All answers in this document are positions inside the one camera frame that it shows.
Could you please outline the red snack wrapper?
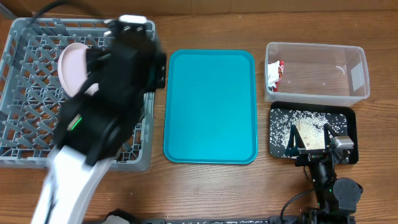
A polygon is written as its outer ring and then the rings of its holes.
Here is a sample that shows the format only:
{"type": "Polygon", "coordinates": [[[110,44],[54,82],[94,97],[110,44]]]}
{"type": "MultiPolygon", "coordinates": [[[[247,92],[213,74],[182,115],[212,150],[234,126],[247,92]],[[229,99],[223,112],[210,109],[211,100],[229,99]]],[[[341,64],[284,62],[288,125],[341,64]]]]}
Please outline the red snack wrapper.
{"type": "Polygon", "coordinates": [[[277,92],[279,89],[279,83],[282,80],[284,73],[284,61],[278,60],[274,63],[267,65],[267,86],[272,92],[277,92]]]}

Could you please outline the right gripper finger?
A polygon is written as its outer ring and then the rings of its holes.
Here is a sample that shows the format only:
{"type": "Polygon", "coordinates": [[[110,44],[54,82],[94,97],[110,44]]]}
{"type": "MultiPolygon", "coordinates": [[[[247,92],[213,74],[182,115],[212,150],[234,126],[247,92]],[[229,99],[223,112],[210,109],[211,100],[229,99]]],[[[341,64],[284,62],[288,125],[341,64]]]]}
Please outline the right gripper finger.
{"type": "Polygon", "coordinates": [[[299,134],[299,131],[296,125],[291,125],[290,128],[290,136],[288,145],[286,147],[286,151],[299,151],[299,150],[306,150],[306,147],[303,143],[303,140],[299,134]]]}
{"type": "Polygon", "coordinates": [[[334,137],[339,136],[334,129],[328,124],[323,125],[325,148],[336,148],[336,144],[332,141],[334,137]]]}

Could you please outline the large white plate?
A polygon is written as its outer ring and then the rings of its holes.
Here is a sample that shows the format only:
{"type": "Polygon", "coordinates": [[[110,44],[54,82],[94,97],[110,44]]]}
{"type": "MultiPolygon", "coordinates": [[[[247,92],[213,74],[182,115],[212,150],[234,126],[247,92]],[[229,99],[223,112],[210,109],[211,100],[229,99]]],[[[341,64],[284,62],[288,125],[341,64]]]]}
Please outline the large white plate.
{"type": "Polygon", "coordinates": [[[85,44],[73,43],[63,50],[58,59],[58,77],[69,97],[75,96],[88,79],[86,63],[88,49],[85,44]]]}

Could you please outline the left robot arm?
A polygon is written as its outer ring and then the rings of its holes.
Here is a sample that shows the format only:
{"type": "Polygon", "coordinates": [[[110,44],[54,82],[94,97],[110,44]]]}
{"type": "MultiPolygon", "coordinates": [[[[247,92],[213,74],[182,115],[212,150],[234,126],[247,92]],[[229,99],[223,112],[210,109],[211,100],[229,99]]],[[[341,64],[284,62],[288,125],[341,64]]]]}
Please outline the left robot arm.
{"type": "Polygon", "coordinates": [[[144,116],[146,94],[164,87],[166,55],[148,39],[107,50],[70,44],[58,60],[76,93],[60,108],[33,223],[81,223],[101,179],[144,116]]]}

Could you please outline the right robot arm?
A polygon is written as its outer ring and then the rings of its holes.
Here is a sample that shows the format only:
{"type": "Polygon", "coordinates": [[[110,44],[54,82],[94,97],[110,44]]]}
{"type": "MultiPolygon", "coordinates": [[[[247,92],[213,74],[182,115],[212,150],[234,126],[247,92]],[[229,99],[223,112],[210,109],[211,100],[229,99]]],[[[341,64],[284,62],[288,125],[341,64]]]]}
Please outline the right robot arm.
{"type": "Polygon", "coordinates": [[[337,134],[328,124],[324,124],[324,149],[308,150],[295,125],[290,128],[290,137],[285,153],[296,158],[297,167],[308,167],[313,188],[294,196],[280,212],[280,222],[284,223],[284,211],[288,205],[311,192],[315,193],[317,208],[303,212],[295,223],[355,224],[353,214],[363,193],[363,188],[353,179],[338,178],[335,166],[349,158],[354,142],[349,136],[337,134]]]}

